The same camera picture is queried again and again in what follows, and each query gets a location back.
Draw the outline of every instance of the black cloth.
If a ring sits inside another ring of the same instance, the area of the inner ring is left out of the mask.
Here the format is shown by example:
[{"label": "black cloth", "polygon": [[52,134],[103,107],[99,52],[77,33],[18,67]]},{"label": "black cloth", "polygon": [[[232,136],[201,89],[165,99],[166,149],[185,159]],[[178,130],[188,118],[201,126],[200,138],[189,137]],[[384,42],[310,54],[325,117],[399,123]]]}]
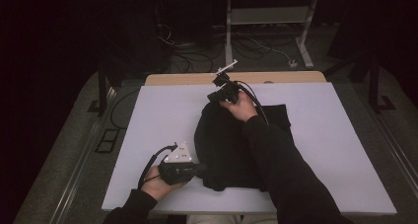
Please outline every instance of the black cloth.
[{"label": "black cloth", "polygon": [[[278,223],[352,224],[341,216],[331,194],[304,161],[288,133],[254,116],[244,124],[243,136],[277,208]],[[104,223],[146,223],[146,215],[156,204],[147,193],[133,190],[126,204],[113,209]]]},{"label": "black cloth", "polygon": [[[280,126],[290,138],[290,121],[285,105],[264,106],[269,123]],[[252,187],[266,191],[265,183],[242,136],[244,123],[234,118],[218,102],[209,103],[194,133],[194,146],[199,162],[207,171],[199,176],[203,185],[215,191],[226,187]]]}]

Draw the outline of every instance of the left hand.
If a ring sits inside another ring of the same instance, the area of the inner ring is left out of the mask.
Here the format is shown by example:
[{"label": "left hand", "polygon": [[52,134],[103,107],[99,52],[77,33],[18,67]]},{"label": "left hand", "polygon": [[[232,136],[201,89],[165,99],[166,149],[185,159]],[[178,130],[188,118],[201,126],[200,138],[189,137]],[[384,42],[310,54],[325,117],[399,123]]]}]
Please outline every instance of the left hand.
[{"label": "left hand", "polygon": [[[150,168],[145,180],[158,176],[159,174],[160,172],[158,171],[158,167],[153,166]],[[157,201],[161,201],[171,191],[183,187],[186,184],[187,183],[180,183],[169,186],[165,181],[163,181],[163,179],[161,179],[161,177],[156,177],[144,183],[141,190],[153,196]]]}]

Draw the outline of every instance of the dark background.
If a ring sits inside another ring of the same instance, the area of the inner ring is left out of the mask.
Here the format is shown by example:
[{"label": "dark background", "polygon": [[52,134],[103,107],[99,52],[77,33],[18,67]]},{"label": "dark background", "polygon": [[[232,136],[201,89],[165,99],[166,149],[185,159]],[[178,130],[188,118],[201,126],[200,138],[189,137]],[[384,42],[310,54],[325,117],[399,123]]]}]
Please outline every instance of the dark background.
[{"label": "dark background", "polygon": [[[341,24],[331,56],[343,59],[359,48],[375,48],[381,66],[418,105],[415,1],[319,0],[313,28],[321,23]],[[210,33],[211,25],[224,24],[225,0],[187,3],[163,1],[161,8],[166,11],[160,17],[179,31],[206,36],[199,40],[210,43],[205,33]],[[11,223],[99,62],[105,62],[110,83],[117,86],[124,78],[164,72],[170,51],[159,45],[153,9],[144,1],[0,0],[0,16],[0,77],[5,96],[1,100],[0,218]],[[185,24],[190,16],[193,22]]]}]

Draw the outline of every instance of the black fabric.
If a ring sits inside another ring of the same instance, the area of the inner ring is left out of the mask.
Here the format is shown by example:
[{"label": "black fabric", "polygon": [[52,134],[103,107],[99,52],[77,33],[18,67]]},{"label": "black fabric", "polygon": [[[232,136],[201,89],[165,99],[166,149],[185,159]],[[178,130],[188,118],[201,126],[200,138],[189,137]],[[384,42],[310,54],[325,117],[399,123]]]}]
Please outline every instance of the black fabric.
[{"label": "black fabric", "polygon": [[[264,106],[269,123],[281,127],[292,138],[286,106]],[[207,172],[199,178],[206,187],[222,191],[226,187],[251,187],[266,191],[258,167],[242,136],[244,123],[235,119],[219,103],[209,103],[194,133],[194,144],[200,163]]]}]

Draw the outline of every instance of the right hand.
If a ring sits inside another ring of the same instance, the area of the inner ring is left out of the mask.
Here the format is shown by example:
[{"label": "right hand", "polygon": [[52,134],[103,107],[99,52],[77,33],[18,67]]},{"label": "right hand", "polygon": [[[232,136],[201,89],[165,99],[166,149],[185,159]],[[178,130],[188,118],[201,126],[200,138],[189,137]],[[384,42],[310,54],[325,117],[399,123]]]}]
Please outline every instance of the right hand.
[{"label": "right hand", "polygon": [[236,104],[229,102],[220,102],[220,104],[221,107],[228,109],[236,119],[243,122],[257,115],[252,99],[242,91],[238,93],[238,101]]}]

